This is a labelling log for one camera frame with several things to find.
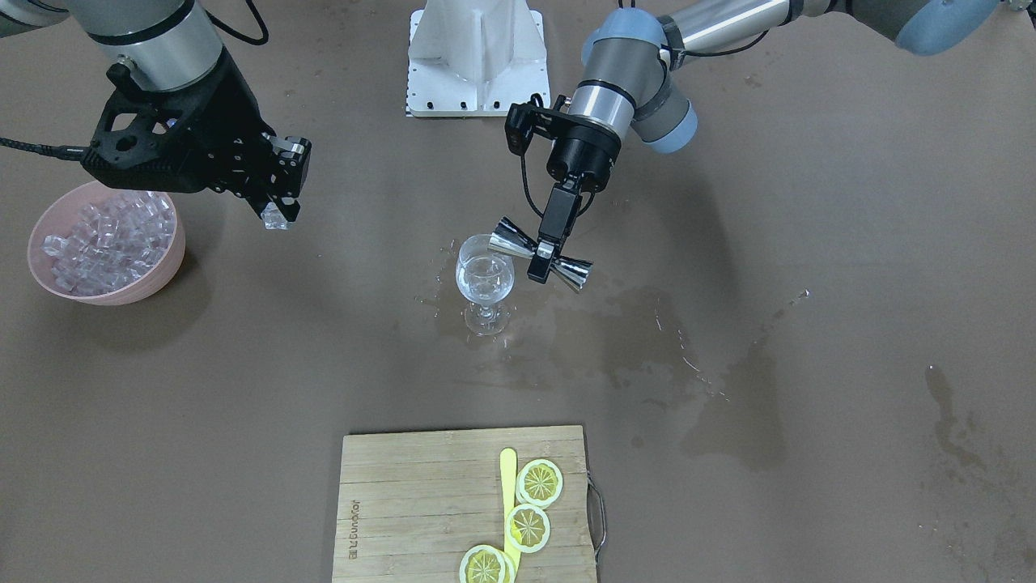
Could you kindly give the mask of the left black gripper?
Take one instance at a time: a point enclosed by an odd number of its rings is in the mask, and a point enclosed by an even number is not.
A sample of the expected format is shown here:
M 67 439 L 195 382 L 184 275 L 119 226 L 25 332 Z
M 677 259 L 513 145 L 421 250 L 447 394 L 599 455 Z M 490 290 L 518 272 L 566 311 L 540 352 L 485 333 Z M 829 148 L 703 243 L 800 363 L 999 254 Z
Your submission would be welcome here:
M 585 261 L 562 255 L 563 245 L 580 215 L 581 192 L 596 194 L 607 187 L 622 141 L 601 123 L 565 113 L 550 116 L 546 136 L 554 141 L 546 163 L 549 176 L 576 185 L 555 185 L 545 209 L 540 211 L 528 276 L 545 283 L 554 273 L 566 284 L 584 284 Z

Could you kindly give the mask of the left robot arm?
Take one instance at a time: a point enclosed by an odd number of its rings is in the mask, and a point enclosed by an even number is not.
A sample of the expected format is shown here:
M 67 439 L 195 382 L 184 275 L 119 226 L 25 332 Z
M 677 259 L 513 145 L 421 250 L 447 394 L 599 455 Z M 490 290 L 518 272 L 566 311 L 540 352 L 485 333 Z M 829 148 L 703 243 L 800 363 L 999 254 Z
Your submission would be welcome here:
M 584 77 L 573 96 L 548 106 L 539 96 L 512 104 L 503 122 L 508 148 L 525 156 L 534 136 L 546 138 L 554 178 L 547 203 L 536 209 L 531 237 L 500 220 L 490 247 L 528 259 L 528 276 L 555 275 L 580 291 L 592 263 L 563 254 L 572 228 L 607 187 L 633 130 L 659 154 L 683 148 L 697 130 L 697 114 L 677 88 L 673 72 L 689 59 L 733 55 L 770 30 L 803 16 L 840 12 L 914 55 L 940 54 L 961 43 L 998 6 L 996 1 L 696 1 L 671 14 L 618 6 L 582 48 Z

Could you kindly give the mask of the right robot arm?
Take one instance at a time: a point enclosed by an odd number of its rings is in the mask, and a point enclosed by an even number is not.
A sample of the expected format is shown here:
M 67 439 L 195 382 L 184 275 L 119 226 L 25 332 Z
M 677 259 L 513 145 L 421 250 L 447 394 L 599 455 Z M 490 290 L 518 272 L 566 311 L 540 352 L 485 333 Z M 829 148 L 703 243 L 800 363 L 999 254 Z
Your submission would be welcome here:
M 199 1 L 4 1 L 2 35 L 73 18 L 110 60 L 114 90 L 86 145 L 4 138 L 4 147 L 74 161 L 114 190 L 228 192 L 269 228 L 299 217 L 312 144 L 263 121 Z

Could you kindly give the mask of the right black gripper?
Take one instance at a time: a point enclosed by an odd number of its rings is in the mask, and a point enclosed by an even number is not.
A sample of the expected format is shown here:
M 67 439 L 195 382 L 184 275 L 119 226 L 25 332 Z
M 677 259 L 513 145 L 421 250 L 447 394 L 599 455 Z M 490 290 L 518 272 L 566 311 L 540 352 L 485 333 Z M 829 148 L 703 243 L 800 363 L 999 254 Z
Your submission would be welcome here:
M 285 221 L 299 217 L 313 144 L 275 136 L 228 49 L 202 78 L 156 92 L 153 100 L 163 119 L 174 121 L 160 135 L 155 190 L 226 191 L 243 198 L 259 218 L 269 202 Z

